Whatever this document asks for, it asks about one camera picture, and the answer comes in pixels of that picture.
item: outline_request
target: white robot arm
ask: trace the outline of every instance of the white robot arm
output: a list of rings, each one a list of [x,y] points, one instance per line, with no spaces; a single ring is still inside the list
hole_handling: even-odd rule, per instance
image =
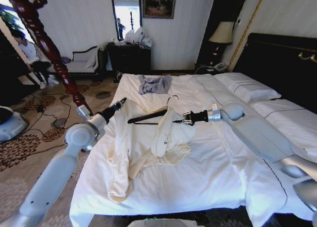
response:
[[[78,162],[78,153],[89,151],[104,135],[104,127],[119,110],[125,99],[115,103],[104,111],[89,116],[85,106],[78,109],[87,120],[83,124],[72,126],[66,133],[66,149],[60,150],[50,161],[37,180],[20,209],[0,223],[0,227],[35,227],[44,218],[49,208],[58,199],[60,193],[74,172]]]
[[[296,155],[293,144],[274,126],[263,118],[245,116],[239,104],[228,104],[220,110],[217,104],[210,111],[187,112],[176,123],[193,125],[197,121],[224,121],[234,133],[258,156],[275,163],[281,171],[292,178],[310,176],[312,179],[293,185],[299,198],[316,213],[317,210],[317,164]]]
[[[90,117],[85,107],[79,114],[87,118],[84,124],[71,127],[66,133],[67,148],[59,151],[50,161],[20,209],[0,223],[0,227],[35,227],[57,200],[76,165],[81,149],[89,151],[105,133],[104,126],[119,110],[126,99],[115,103],[103,112]],[[183,120],[175,123],[194,125],[197,121],[225,121],[235,134],[258,156],[278,163],[281,170],[294,178],[309,175],[312,179],[294,185],[302,201],[313,211],[317,209],[317,164],[295,155],[292,143],[266,120],[244,116],[243,108],[228,104],[220,110],[213,104],[210,111],[184,113]]]

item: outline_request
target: wall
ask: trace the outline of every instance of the wall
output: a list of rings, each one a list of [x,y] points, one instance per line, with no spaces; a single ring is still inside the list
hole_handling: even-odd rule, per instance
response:
[[[255,8],[258,2],[259,0],[246,0],[239,16],[242,18],[242,24],[234,31],[234,42],[227,47],[223,56],[224,62],[230,62],[243,34],[241,30],[249,23],[250,13],[254,11],[253,9],[252,12],[248,12],[245,7]],[[248,34],[252,32],[317,38],[316,11],[317,0],[263,0],[231,68],[243,51]]]
[[[111,0],[48,0],[38,12],[62,56],[117,37]]]
[[[176,0],[174,19],[143,18],[153,69],[194,68],[212,1]],[[111,0],[48,0],[39,15],[62,56],[116,38]]]
[[[153,69],[194,69],[213,0],[176,0],[173,19],[143,18]]]

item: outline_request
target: man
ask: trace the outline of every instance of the man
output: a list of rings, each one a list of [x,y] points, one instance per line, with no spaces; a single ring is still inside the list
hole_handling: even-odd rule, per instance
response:
[[[119,38],[123,39],[122,31],[125,30],[125,26],[120,23],[121,22],[120,18],[117,18],[117,22],[118,22],[118,28],[119,28]]]
[[[29,59],[30,64],[27,64],[28,68],[31,72],[34,72],[35,76],[39,79],[40,88],[44,89],[46,87],[46,83],[44,82],[42,76],[45,78],[47,83],[51,82],[53,84],[59,84],[58,81],[49,77],[47,69],[51,66],[51,63],[47,61],[41,61],[44,58],[40,54],[40,49],[35,44],[28,41],[25,38],[25,34],[23,32],[19,30],[13,30],[11,31],[11,34],[14,37],[14,39],[18,42],[19,48]]]

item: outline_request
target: bed frame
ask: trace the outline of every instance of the bed frame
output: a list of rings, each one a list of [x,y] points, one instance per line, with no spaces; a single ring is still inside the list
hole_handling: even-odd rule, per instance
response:
[[[317,39],[251,33],[233,72],[241,72],[317,114]]]

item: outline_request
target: carved wooden bedpost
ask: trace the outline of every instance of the carved wooden bedpost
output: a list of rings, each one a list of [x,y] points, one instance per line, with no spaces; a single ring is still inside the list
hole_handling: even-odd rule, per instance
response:
[[[91,114],[92,111],[87,105],[83,95],[79,93],[76,82],[70,78],[65,64],[62,63],[60,53],[50,39],[50,37],[44,31],[44,25],[39,20],[39,14],[36,11],[39,8],[42,8],[45,4],[48,3],[47,0],[34,0],[33,3],[29,0],[10,0],[12,6],[14,7],[15,12],[19,15],[20,18],[24,19],[24,22],[30,28],[37,40],[37,44],[46,57],[52,61],[55,71],[61,77],[64,86],[67,91],[73,95],[73,101],[77,106],[85,105]]]

